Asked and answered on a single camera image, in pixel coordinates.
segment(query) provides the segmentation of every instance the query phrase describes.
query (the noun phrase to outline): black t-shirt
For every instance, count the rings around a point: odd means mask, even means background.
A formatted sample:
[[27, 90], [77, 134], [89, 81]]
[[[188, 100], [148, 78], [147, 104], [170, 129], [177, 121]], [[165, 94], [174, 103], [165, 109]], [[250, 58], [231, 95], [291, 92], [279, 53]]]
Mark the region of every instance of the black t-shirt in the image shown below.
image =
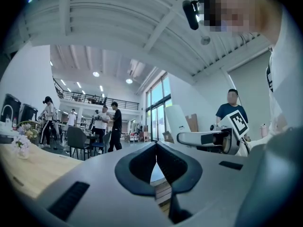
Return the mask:
[[226, 115], [231, 114], [231, 113], [235, 112], [236, 110], [239, 110], [239, 112], [242, 114], [243, 118], [245, 119], [246, 123], [248, 123], [246, 112], [245, 112], [244, 108], [240, 105], [234, 107], [234, 106], [231, 106], [230, 104], [222, 104], [220, 106], [220, 108], [218, 109], [216, 116], [223, 119]]
[[117, 129], [120, 132], [122, 131], [122, 115], [120, 109], [117, 109], [115, 112], [115, 115], [113, 117], [114, 125], [113, 125], [113, 130]]

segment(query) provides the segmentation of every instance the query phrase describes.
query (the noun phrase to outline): person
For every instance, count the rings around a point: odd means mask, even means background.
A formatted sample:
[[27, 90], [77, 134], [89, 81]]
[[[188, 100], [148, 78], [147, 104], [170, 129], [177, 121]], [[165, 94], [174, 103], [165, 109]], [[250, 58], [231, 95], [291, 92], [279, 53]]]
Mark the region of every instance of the person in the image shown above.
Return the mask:
[[68, 122], [67, 122], [68, 127], [75, 126], [76, 115], [74, 109], [71, 110], [71, 113], [67, 116], [67, 118], [68, 118]]
[[107, 107], [103, 106], [102, 113], [95, 116], [95, 134], [99, 135], [99, 143], [103, 143], [103, 136], [109, 122], [109, 116], [107, 115]]
[[[273, 45], [269, 61], [272, 87], [269, 89], [271, 123], [268, 135], [260, 140], [248, 142], [249, 149], [266, 144], [273, 136], [285, 132], [292, 126], [285, 118], [274, 93], [289, 77], [302, 77], [303, 37], [300, 29], [287, 9], [277, 0], [209, 0], [214, 1], [211, 11], [216, 11], [215, 20], [224, 21], [223, 30], [243, 33], [257, 32], [265, 36]], [[291, 97], [284, 94], [282, 100]], [[247, 156], [249, 152], [241, 144], [237, 153]]]
[[[53, 116], [54, 116], [54, 106], [52, 99], [47, 96], [43, 101], [43, 104], [46, 104], [45, 109], [42, 112], [43, 118], [45, 118], [45, 123], [42, 127], [41, 138], [38, 144], [39, 148], [47, 147], [50, 148], [50, 132], [49, 128], [53, 128]], [[44, 136], [46, 136], [46, 144], [43, 145]]]
[[228, 103], [222, 104], [219, 107], [218, 112], [216, 114], [217, 116], [216, 123], [220, 122], [222, 118], [224, 118], [228, 114], [235, 112], [236, 110], [239, 110], [246, 123], [248, 123], [246, 112], [241, 105], [237, 105], [237, 100], [238, 100], [238, 91], [236, 89], [229, 89], [227, 94]]
[[115, 115], [112, 116], [109, 112], [107, 112], [107, 115], [109, 116], [109, 118], [114, 122], [108, 152], [112, 152], [114, 150], [114, 146], [115, 146], [116, 150], [122, 149], [122, 145], [120, 142], [121, 133], [122, 133], [121, 111], [120, 111], [120, 109], [118, 109], [117, 102], [113, 102], [111, 104], [111, 106], [112, 106], [112, 109], [115, 111]]

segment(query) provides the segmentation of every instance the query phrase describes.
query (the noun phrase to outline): roller blind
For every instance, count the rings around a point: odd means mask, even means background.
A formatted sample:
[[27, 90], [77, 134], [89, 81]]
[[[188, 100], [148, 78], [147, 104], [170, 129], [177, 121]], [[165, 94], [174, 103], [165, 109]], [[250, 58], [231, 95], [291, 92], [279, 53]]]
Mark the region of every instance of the roller blind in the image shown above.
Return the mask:
[[251, 140], [261, 138], [260, 126], [270, 123], [269, 90], [266, 79], [266, 68], [270, 52], [266, 52], [252, 61], [229, 72], [239, 92], [241, 105], [244, 107]]

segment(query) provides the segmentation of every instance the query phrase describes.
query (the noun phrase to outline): woman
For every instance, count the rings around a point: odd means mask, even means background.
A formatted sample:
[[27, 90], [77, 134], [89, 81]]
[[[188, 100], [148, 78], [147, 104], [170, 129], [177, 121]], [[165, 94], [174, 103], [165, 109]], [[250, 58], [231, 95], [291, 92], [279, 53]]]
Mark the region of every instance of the woman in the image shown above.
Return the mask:
[[[53, 121], [53, 116], [54, 116], [54, 106], [53, 106], [53, 101], [49, 96], [47, 96], [45, 98], [45, 100], [43, 101], [43, 104], [46, 104], [46, 107], [43, 110], [43, 112], [41, 113], [41, 116], [44, 115], [45, 124], [42, 127], [41, 138], [40, 138], [40, 142], [39, 142], [38, 147], [39, 148], [43, 148], [43, 147], [50, 148], [51, 146], [49, 145], [49, 140], [50, 140], [49, 128], [53, 127], [52, 121]], [[44, 136], [46, 136], [46, 145], [42, 144], [43, 140], [44, 140]]]

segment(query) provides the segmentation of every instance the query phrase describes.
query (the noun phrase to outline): white t-shirt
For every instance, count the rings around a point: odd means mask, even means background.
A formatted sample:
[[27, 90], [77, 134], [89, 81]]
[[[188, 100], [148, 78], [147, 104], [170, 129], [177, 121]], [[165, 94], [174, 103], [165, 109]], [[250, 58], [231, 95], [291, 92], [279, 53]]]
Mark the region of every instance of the white t-shirt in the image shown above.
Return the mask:
[[[279, 38], [270, 57], [270, 72], [274, 92], [288, 76], [291, 76], [292, 71], [294, 71], [296, 67], [302, 66], [302, 61], [303, 37], [301, 31], [287, 9], [283, 7]], [[269, 90], [269, 105], [271, 122], [268, 128], [268, 135], [260, 140], [248, 142], [249, 148], [266, 144], [270, 138], [284, 132], [288, 128], [282, 110], [271, 90]], [[241, 144], [241, 148], [236, 155], [247, 156], [247, 151], [243, 144]]]
[[46, 114], [45, 114], [45, 120], [53, 120], [53, 116], [49, 116], [50, 114], [53, 113], [53, 104], [50, 103], [49, 105], [47, 105], [44, 109], [44, 111], [46, 111]]
[[109, 120], [109, 116], [106, 113], [99, 113], [100, 120], [95, 120], [95, 128], [105, 130], [107, 127], [107, 123], [103, 122], [103, 120]]
[[68, 124], [68, 125], [71, 125], [71, 126], [74, 126], [74, 125], [75, 125], [75, 120], [76, 120], [76, 115], [70, 113], [70, 114], [67, 116], [67, 118], [68, 118], [67, 124]]

